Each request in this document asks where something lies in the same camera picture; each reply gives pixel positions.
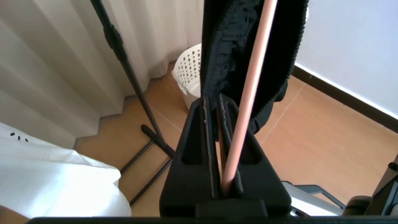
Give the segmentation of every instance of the beige curtain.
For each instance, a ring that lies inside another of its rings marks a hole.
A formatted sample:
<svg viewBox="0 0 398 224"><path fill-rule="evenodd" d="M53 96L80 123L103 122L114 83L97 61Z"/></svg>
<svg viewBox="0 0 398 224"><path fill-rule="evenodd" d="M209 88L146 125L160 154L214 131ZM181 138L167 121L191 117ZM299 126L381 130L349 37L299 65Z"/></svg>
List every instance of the beige curtain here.
<svg viewBox="0 0 398 224"><path fill-rule="evenodd" d="M137 79L200 43L203 0L103 0ZM89 0L0 1L0 122L71 148L134 94Z"/></svg>

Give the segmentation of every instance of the black baseboard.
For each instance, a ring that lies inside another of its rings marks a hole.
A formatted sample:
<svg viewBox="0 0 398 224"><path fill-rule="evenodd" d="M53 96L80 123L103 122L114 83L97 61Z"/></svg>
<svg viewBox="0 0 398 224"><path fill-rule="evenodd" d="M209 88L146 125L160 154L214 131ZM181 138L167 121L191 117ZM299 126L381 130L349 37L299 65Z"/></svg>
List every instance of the black baseboard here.
<svg viewBox="0 0 398 224"><path fill-rule="evenodd" d="M356 110L357 112L367 116L373 121L385 126L386 128L398 133L398 119L379 111L367 103L351 96L350 94L334 87L333 85L309 74L308 72L298 68L294 68L292 75L306 84L316 88L322 93L332 97L340 103Z"/></svg>

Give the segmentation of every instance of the white basket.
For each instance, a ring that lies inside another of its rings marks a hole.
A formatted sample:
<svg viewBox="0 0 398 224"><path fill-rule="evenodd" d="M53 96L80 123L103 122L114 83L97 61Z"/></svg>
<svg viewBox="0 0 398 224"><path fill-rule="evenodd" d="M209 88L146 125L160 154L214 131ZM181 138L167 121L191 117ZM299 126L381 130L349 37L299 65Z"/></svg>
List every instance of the white basket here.
<svg viewBox="0 0 398 224"><path fill-rule="evenodd" d="M190 47L178 57L172 70L188 109L200 97L200 55L201 44Z"/></svg>

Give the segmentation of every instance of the pink cylindrical rod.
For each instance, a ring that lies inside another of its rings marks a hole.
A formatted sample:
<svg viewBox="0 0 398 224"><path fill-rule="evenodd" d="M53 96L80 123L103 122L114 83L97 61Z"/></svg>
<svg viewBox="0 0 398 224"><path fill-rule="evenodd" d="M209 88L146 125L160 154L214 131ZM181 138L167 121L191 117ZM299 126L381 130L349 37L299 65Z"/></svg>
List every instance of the pink cylindrical rod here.
<svg viewBox="0 0 398 224"><path fill-rule="evenodd" d="M228 196L231 183L235 178L239 158L241 157L243 142L246 137L246 131L248 130L250 114L260 79L262 63L267 50L276 3L277 0L265 0L262 7L260 23L250 57L248 73L244 81L238 120L236 122L231 148L229 149L225 171L221 181L221 191L224 196Z"/></svg>

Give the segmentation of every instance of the floor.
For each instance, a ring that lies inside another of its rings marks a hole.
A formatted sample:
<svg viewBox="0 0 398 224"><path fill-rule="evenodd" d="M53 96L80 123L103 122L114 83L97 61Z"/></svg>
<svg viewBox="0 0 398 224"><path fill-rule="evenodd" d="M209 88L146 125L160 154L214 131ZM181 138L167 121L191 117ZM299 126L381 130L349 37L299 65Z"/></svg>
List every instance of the floor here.
<svg viewBox="0 0 398 224"><path fill-rule="evenodd" d="M151 82L146 98L165 140L175 149L188 110L172 67ZM138 99L130 99L121 115L101 120L98 134L82 140L76 150L121 169L149 141L141 124L150 126ZM294 77L256 137L282 180L320 185L343 203L355 195L371 195L398 153L398 134ZM121 177L119 188L126 198L131 200L166 161L152 145ZM132 206L133 216L159 216L167 173Z"/></svg>

